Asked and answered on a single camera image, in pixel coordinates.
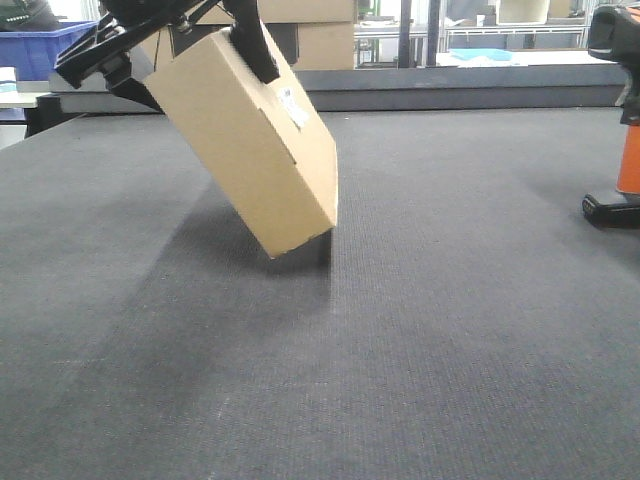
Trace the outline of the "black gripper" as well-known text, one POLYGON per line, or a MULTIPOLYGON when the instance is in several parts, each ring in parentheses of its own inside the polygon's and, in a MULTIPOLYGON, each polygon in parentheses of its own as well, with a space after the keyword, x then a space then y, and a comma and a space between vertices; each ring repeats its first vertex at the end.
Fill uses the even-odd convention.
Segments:
MULTIPOLYGON (((216 1, 104 1, 105 14, 57 57, 55 72, 78 89, 99 72, 115 96, 144 105, 156 112, 162 108, 149 90, 132 76, 130 51, 168 25, 183 30, 217 6, 216 1)), ((279 68, 267 45, 256 0, 226 0, 224 8, 233 18, 230 40, 236 51, 263 83, 279 78, 279 68)))

